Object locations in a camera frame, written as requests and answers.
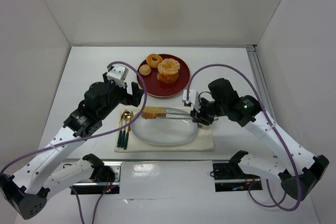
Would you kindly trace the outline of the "metal tongs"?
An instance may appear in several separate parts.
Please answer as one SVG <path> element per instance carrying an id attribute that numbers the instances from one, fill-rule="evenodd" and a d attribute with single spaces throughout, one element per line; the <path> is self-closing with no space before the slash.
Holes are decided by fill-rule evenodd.
<path id="1" fill-rule="evenodd" d="M 166 111 L 166 118 L 177 118 L 177 119 L 191 119 L 190 111 L 185 111 L 177 108 L 163 107 Z"/>

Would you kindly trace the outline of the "sliced bread piece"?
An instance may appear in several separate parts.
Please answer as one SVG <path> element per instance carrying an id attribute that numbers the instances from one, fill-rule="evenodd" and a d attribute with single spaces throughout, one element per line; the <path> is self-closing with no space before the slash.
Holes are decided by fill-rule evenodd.
<path id="1" fill-rule="evenodd" d="M 167 114 L 166 109 L 161 107 L 146 106 L 141 113 L 144 119 L 165 118 Z"/>

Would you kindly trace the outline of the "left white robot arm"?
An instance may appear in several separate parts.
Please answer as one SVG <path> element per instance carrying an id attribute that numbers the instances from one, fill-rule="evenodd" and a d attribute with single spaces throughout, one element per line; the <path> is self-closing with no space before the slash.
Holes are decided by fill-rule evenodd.
<path id="1" fill-rule="evenodd" d="M 113 171 L 94 154 L 87 154 L 63 170 L 56 168 L 86 138 L 102 127 L 102 121 L 119 105 L 139 106 L 144 90 L 131 83 L 132 93 L 122 79 L 103 74 L 93 83 L 84 99 L 64 121 L 56 136 L 27 165 L 12 175 L 1 173 L 1 193 L 25 220 L 36 216 L 55 194 L 82 180 L 102 182 Z"/>

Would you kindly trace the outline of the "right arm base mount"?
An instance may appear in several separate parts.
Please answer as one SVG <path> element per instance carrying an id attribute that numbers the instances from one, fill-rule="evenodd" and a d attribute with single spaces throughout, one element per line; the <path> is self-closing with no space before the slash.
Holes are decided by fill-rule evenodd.
<path id="1" fill-rule="evenodd" d="M 259 176 L 245 174 L 239 167 L 230 163 L 213 163 L 213 170 L 209 173 L 214 179 L 216 192 L 262 190 Z"/>

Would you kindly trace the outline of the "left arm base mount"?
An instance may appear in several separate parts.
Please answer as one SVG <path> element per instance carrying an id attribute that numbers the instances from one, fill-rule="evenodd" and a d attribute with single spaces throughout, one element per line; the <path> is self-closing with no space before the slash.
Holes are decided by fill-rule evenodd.
<path id="1" fill-rule="evenodd" d="M 78 195 L 99 195 L 104 191 L 107 195 L 119 194 L 121 163 L 105 161 L 104 166 L 105 168 L 100 178 L 95 180 L 86 179 L 73 184 L 72 187 Z"/>

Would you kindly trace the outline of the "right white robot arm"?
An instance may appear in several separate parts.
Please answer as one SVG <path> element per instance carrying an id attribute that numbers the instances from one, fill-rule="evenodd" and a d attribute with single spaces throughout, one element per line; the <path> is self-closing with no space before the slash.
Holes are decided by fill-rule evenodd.
<path id="1" fill-rule="evenodd" d="M 226 116 L 265 143 L 278 157 L 277 161 L 266 161 L 239 151 L 229 160 L 233 170 L 279 181 L 287 195 L 304 200 L 323 176 L 329 160 L 302 147 L 262 110 L 257 99 L 239 96 L 228 80 L 214 80 L 208 89 L 212 101 L 200 98 L 194 90 L 183 92 L 185 106 L 193 108 L 190 112 L 193 122 L 211 125 L 215 118 Z"/>

